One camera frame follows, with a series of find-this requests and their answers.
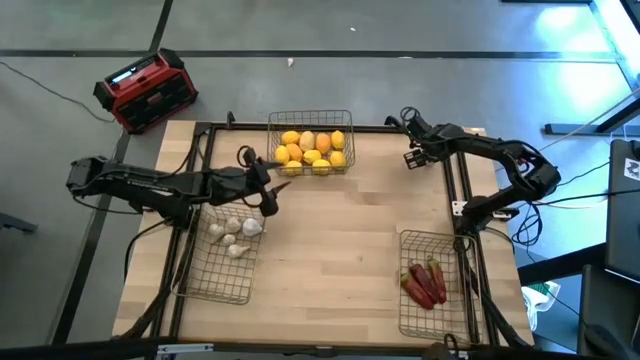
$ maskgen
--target red radio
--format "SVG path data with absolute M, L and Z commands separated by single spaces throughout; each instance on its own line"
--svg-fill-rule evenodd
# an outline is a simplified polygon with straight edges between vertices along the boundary
M 198 92 L 184 62 L 160 49 L 97 82 L 93 95 L 129 134 L 141 134 L 192 104 Z

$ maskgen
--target metal wire basket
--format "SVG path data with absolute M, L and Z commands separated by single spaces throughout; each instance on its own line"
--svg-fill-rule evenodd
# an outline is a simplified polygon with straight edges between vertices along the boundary
M 233 203 L 215 207 L 203 204 L 197 229 L 191 229 L 195 244 L 186 290 L 176 295 L 236 305 L 249 302 L 262 233 L 248 237 L 240 230 L 234 234 L 237 245 L 250 248 L 240 258 L 232 259 L 227 255 L 228 247 L 221 240 L 214 241 L 209 232 L 212 224 L 224 226 L 234 216 L 241 222 L 253 218 L 264 229 L 265 219 L 257 209 Z
M 405 230 L 400 233 L 400 275 L 409 271 L 410 264 L 418 263 L 427 269 L 427 259 L 433 257 L 440 262 L 447 288 L 447 301 L 436 304 L 433 310 L 420 307 L 400 287 L 399 328 L 403 335 L 442 340 L 450 333 L 462 344 L 472 344 L 467 317 L 467 304 L 472 309 L 473 328 L 478 330 L 478 343 L 484 335 L 483 312 L 480 299 L 473 289 L 461 279 L 458 267 L 458 253 L 454 244 L 464 246 L 463 254 L 468 265 L 465 271 L 478 274 L 476 244 L 466 236 L 436 234 L 423 231 Z
M 269 114 L 267 132 L 267 156 L 270 160 L 275 159 L 275 151 L 282 144 L 282 134 L 286 131 L 311 131 L 317 136 L 319 133 L 330 135 L 332 132 L 340 130 L 344 134 L 345 145 L 342 152 L 345 157 L 345 165 L 312 168 L 311 165 L 307 165 L 302 161 L 302 169 L 296 175 L 345 174 L 356 162 L 352 121 L 351 112 L 347 110 L 305 110 L 271 113 Z M 330 153 L 323 155 L 322 158 L 329 160 Z M 276 173 L 278 175 L 287 175 L 284 167 L 277 168 Z

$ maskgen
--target wooden tabletop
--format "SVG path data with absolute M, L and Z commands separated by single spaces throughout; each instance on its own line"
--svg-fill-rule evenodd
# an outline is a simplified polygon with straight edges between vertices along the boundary
M 156 169 L 180 165 L 194 126 L 167 124 Z M 402 159 L 408 141 L 402 135 L 354 137 L 356 164 L 346 175 L 273 174 L 273 186 L 293 183 L 279 195 L 280 211 L 267 219 L 250 301 L 231 305 L 188 298 L 180 339 L 405 348 L 429 343 L 398 330 L 398 235 L 405 229 L 452 233 L 442 166 L 408 170 Z M 236 151 L 245 144 L 266 157 L 266 141 L 264 131 L 218 131 L 212 166 L 236 165 Z M 491 161 L 467 156 L 467 165 L 474 194 L 497 191 Z M 457 191 L 462 198 L 460 186 Z M 145 213 L 140 228 L 158 220 Z M 491 226 L 506 231 L 502 223 Z M 164 228 L 138 240 L 114 334 L 129 329 L 157 294 L 170 234 Z M 533 343 L 511 244 L 486 232 L 481 238 L 492 298 L 518 334 Z M 174 298 L 162 334 L 168 333 Z

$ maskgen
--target gray floor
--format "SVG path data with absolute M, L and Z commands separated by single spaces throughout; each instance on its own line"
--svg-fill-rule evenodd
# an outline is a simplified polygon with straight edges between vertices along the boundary
M 0 48 L 145 49 L 162 7 L 161 1 L 150 0 L 78 0 L 55 6 L 0 1 L 9 5 L 0 14 L 2 33 L 22 30 L 3 37 Z M 374 5 L 363 0 L 176 0 L 162 44 L 227 50 L 609 50 L 586 6 L 504 5 L 498 0 L 375 0 Z M 102 111 L 91 96 L 93 82 L 133 59 L 2 60 Z M 413 105 L 432 123 L 485 127 L 493 136 L 534 146 L 553 140 L 540 133 L 544 123 L 584 123 L 629 93 L 615 63 L 306 58 L 287 67 L 286 59 L 185 62 L 200 98 L 180 119 L 223 120 L 233 111 L 239 121 L 265 121 L 277 110 L 346 108 L 357 123 L 381 124 L 386 115 Z M 111 155 L 120 129 L 96 122 L 1 67 L 0 94 L 0 159 L 6 169 L 0 178 L 0 210 L 40 224 L 31 237 L 0 233 L 0 347 L 42 344 L 56 319 L 91 214 L 73 203 L 64 188 L 69 163 L 83 156 Z M 132 138 L 125 161 L 152 167 L 163 132 L 160 126 Z M 607 138 L 569 139 L 545 154 L 568 179 L 606 161 L 608 143 Z M 552 196 L 600 191 L 606 179 L 607 170 L 599 170 Z M 126 206 L 115 202 L 113 208 Z M 542 209 L 545 232 L 532 252 L 549 257 L 601 242 L 605 209 Z M 517 225 L 510 224 L 510 229 Z M 122 291 L 124 250 L 138 226 L 138 216 L 107 217 L 70 341 L 110 336 Z M 518 254 L 519 259 L 526 256 Z M 568 300 L 564 296 L 561 292 L 561 299 L 575 305 L 575 291 Z M 564 320 L 541 322 L 560 322 L 562 329 L 572 331 L 575 315 L 559 311 Z M 572 347 L 567 341 L 563 345 Z

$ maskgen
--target garlic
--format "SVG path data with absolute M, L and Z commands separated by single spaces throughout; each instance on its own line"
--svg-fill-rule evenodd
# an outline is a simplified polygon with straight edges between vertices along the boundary
M 229 246 L 236 242 L 236 237 L 232 234 L 227 234 L 222 238 L 222 244 L 225 246 Z
M 224 235 L 224 226 L 218 224 L 211 224 L 209 226 L 209 234 L 211 234 L 211 238 L 213 242 L 220 240 L 222 235 Z
M 242 223 L 240 222 L 240 219 L 232 216 L 227 219 L 227 223 L 224 225 L 224 232 L 227 234 L 235 234 L 240 230 L 241 227 Z
M 240 246 L 233 244 L 227 249 L 227 255 L 229 255 L 229 257 L 232 259 L 236 259 L 242 256 L 242 254 L 244 254 L 244 252 L 249 250 L 250 248 L 251 246 Z
M 248 218 L 242 224 L 242 232 L 246 236 L 253 236 L 262 232 L 262 226 L 256 221 L 256 219 Z

